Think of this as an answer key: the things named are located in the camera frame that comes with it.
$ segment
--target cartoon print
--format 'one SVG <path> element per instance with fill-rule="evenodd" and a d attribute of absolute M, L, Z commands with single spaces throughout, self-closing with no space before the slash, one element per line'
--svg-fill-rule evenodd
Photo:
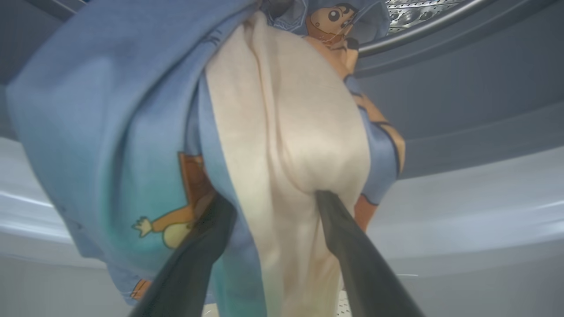
<path fill-rule="evenodd" d="M 154 221 L 141 217 L 133 229 L 139 230 L 139 237 L 149 233 L 161 233 L 164 244 L 176 249 L 192 226 L 215 197 L 215 191 L 205 173 L 201 156 L 179 154 L 180 170 L 188 205 L 168 212 Z"/>
<path fill-rule="evenodd" d="M 338 14 L 332 13 L 336 7 L 340 9 Z M 345 10 L 343 10 L 347 7 L 350 8 L 348 14 L 345 13 Z M 376 108 L 370 99 L 362 93 L 360 87 L 356 83 L 356 80 L 354 80 L 353 72 L 358 59 L 358 42 L 350 38 L 344 38 L 344 36 L 350 31 L 350 28 L 352 28 L 352 24 L 346 23 L 343 25 L 342 23 L 341 33 L 329 33 L 335 32 L 335 26 L 333 25 L 330 27 L 330 22 L 337 24 L 340 21 L 352 20 L 356 11 L 352 15 L 350 12 L 354 10 L 355 9 L 351 8 L 351 6 L 347 4 L 346 6 L 336 5 L 333 8 L 322 8 L 315 11 L 311 15 L 311 18 L 306 19 L 306 22 L 310 21 L 310 23 L 316 26 L 318 30 L 314 29 L 312 32 L 310 31 L 310 27 L 308 27 L 309 36 L 306 36 L 305 40 L 311 44 L 327 62 L 329 62 L 333 69 L 335 69 L 339 77 L 349 89 L 356 105 L 366 111 L 370 122 L 380 127 L 380 129 L 382 129 L 382 131 L 384 131 L 390 139 L 392 145 L 394 146 L 397 174 L 399 174 L 401 173 L 405 162 L 406 144 L 397 130 L 388 123 L 378 108 Z M 333 36 L 339 34 L 340 36 L 342 35 L 342 37 L 339 39 L 340 42 L 338 42 L 335 40 L 336 38 L 328 37 L 326 34 L 333 34 Z M 358 198 L 354 209 L 354 218 L 358 226 L 364 232 L 366 232 L 368 223 L 377 208 L 378 203 L 370 202 L 364 193 Z"/>
<path fill-rule="evenodd" d="M 130 295 L 131 298 L 133 298 L 136 301 L 141 300 L 143 295 L 145 295 L 145 292 L 147 292 L 147 290 L 149 289 L 149 286 L 151 286 L 150 281 L 143 279 L 139 280 L 133 291 L 131 291 L 131 295 Z"/>
<path fill-rule="evenodd" d="M 349 3 L 321 8 L 306 18 L 307 32 L 327 46 L 341 43 L 353 28 L 357 13 L 358 9 Z"/>

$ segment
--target printed fabric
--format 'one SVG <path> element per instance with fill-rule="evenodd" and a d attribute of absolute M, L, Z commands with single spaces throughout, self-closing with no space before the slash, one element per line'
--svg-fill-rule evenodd
<path fill-rule="evenodd" d="M 252 0 L 95 0 L 8 86 L 10 116 L 38 180 L 80 253 L 106 262 L 128 303 L 142 298 L 220 193 L 239 217 L 206 302 L 217 302 L 222 316 L 333 311 L 321 303 L 336 298 L 338 262 L 310 194 L 339 193 L 365 230 L 405 149 L 353 77 L 353 25 L 376 21 L 362 18 L 380 1 L 296 3 L 301 9 L 286 13 L 303 18 L 282 27 L 268 12 L 254 14 Z M 232 113 L 243 103 L 227 96 L 257 103 Z M 315 139 L 323 144 L 309 146 Z M 294 214 L 280 212 L 286 204 Z"/>

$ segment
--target cream towel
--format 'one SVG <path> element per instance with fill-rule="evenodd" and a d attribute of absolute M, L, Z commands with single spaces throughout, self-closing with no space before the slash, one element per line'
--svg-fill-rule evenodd
<path fill-rule="evenodd" d="M 206 67 L 223 154 L 258 249 L 268 317 L 332 317 L 340 267 L 325 245 L 314 192 L 353 213 L 370 154 L 353 97 L 303 38 L 263 13 L 239 26 Z"/>

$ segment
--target black strip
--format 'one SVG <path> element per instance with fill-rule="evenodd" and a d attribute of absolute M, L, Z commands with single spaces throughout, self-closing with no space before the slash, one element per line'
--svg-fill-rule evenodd
<path fill-rule="evenodd" d="M 392 143 L 392 147 L 394 148 L 394 156 L 395 156 L 395 173 L 396 173 L 396 178 L 399 178 L 399 168 L 400 168 L 400 160 L 399 160 L 399 151 L 398 151 L 398 146 L 395 144 L 394 139 L 391 137 L 391 135 L 386 131 L 386 129 L 382 128 L 380 125 L 376 124 L 375 122 L 370 122 L 372 123 L 373 126 L 377 127 L 378 129 L 380 129 L 382 132 L 384 132 L 384 134 L 388 137 L 388 139 L 390 139 L 390 142 Z"/>
<path fill-rule="evenodd" d="M 317 191 L 325 244 L 339 260 L 354 317 L 423 317 L 337 195 Z"/>
<path fill-rule="evenodd" d="M 358 41 L 356 40 L 356 38 L 347 37 L 345 40 L 347 41 L 347 48 L 348 49 L 358 51 L 358 48 L 360 47 L 360 45 L 358 44 Z"/>

